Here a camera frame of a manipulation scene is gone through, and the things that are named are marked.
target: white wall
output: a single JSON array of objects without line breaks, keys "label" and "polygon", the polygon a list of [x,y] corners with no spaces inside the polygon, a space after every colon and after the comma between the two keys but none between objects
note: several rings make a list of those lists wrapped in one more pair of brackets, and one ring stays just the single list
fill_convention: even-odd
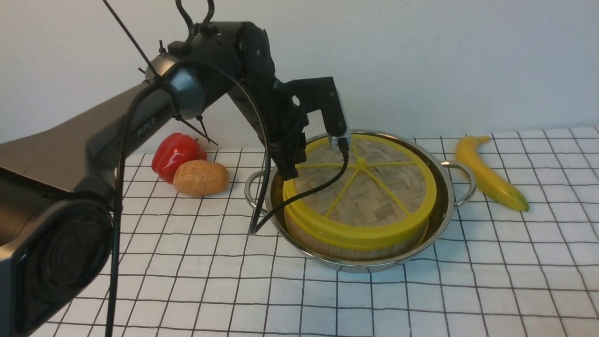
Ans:
[{"label": "white wall", "polygon": [[[158,39],[186,36],[174,0],[111,3],[150,58]],[[183,4],[204,18],[205,1]],[[101,0],[5,0],[0,12],[0,142],[143,78]],[[599,123],[597,0],[217,0],[214,20],[265,28],[282,81],[334,76],[354,128],[424,137]],[[221,146],[258,144],[229,98],[205,120]],[[323,132],[312,121],[308,133]]]}]

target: stainless steel pot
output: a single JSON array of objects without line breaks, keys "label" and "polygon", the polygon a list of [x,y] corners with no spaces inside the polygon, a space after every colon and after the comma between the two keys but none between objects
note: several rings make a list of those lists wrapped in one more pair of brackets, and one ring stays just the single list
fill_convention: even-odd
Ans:
[{"label": "stainless steel pot", "polygon": [[[304,247],[301,243],[297,242],[287,230],[287,225],[285,223],[285,217],[283,216],[283,212],[279,212],[279,214],[274,215],[271,220],[279,231],[279,233],[291,243],[295,248],[297,248],[302,254],[304,254],[308,258],[315,258],[322,262],[323,264],[345,272],[354,272],[354,273],[365,273],[365,272],[377,272],[379,270],[383,270],[393,266],[396,263],[405,263],[413,258],[415,258],[420,252],[422,252],[426,247],[429,247],[447,228],[449,221],[451,220],[452,213],[455,209],[462,206],[464,203],[468,202],[474,192],[476,192],[476,181],[474,179],[474,174],[468,169],[466,166],[460,163],[453,163],[449,161],[439,162],[437,161],[433,155],[427,152],[422,147],[408,141],[407,139],[403,139],[401,137],[393,136],[391,134],[381,133],[377,131],[370,130],[353,130],[353,134],[368,134],[371,136],[381,137],[392,142],[398,143],[401,146],[404,146],[407,149],[410,149],[416,155],[418,155],[429,167],[432,171],[435,181],[437,183],[437,201],[433,210],[431,212],[431,216],[428,220],[428,229],[424,236],[422,243],[416,248],[407,251],[403,254],[381,259],[381,260],[370,260],[370,261],[350,261],[350,260],[342,260],[338,258],[332,258],[329,256],[325,256],[322,254],[318,254],[312,251],[310,248]],[[326,135],[320,135],[313,137],[308,142],[313,142],[322,137],[326,137]],[[453,194],[453,185],[451,184],[449,174],[447,170],[444,168],[452,168],[462,170],[468,179],[470,180],[470,186],[468,192],[465,196],[460,198],[459,200],[455,200],[455,196]],[[245,196],[247,202],[250,204],[252,208],[256,208],[256,202],[252,197],[252,193],[250,192],[250,187],[252,183],[258,179],[259,177],[264,176],[264,171],[258,171],[252,174],[245,186]],[[266,199],[264,200],[264,206],[266,209],[262,209],[262,213],[266,214],[267,211],[273,209],[276,205],[283,202],[283,179],[277,174],[276,168],[271,171],[270,179],[268,181],[268,191],[266,194]]]}]

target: woven bamboo lattice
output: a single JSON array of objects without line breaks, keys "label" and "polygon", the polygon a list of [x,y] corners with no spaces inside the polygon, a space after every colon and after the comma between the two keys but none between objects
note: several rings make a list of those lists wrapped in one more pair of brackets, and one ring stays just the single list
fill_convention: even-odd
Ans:
[{"label": "woven bamboo lattice", "polygon": [[[326,144],[298,165],[298,193],[333,178],[343,157]],[[376,227],[402,221],[422,205],[426,181],[409,157],[384,143],[354,139],[347,171],[332,187],[302,201],[319,215],[342,224]]]}]

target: red bell pepper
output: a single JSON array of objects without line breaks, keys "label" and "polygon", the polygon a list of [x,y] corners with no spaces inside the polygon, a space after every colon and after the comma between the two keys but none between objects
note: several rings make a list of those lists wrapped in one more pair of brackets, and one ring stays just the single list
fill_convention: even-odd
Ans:
[{"label": "red bell pepper", "polygon": [[152,170],[160,179],[173,183],[175,172],[181,164],[198,159],[208,159],[198,142],[186,134],[174,133],[158,146],[152,159]]}]

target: pot handle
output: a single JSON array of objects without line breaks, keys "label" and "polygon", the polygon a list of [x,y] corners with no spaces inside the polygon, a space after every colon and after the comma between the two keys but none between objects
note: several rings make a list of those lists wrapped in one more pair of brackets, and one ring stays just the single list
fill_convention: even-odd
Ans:
[{"label": "pot handle", "polygon": [[[252,197],[252,183],[254,182],[254,180],[260,178],[260,177],[264,177],[264,171],[258,171],[258,172],[254,172],[252,173],[246,180],[246,186],[243,190],[245,196],[246,196],[246,201],[248,204],[250,204],[250,207],[252,209],[256,209],[256,200],[254,200],[254,198]],[[261,212],[263,215],[268,214],[268,212],[263,208],[261,209]]]},{"label": "pot handle", "polygon": [[476,192],[476,178],[474,177],[474,173],[472,173],[472,170],[470,170],[466,165],[455,163],[453,161],[443,161],[441,162],[441,165],[449,169],[462,170],[468,177],[468,180],[470,181],[470,187],[468,188],[468,192],[466,192],[466,195],[461,197],[459,200],[455,202],[455,204],[453,204],[453,208],[457,209],[463,204],[467,203],[474,196],[474,193]]}]

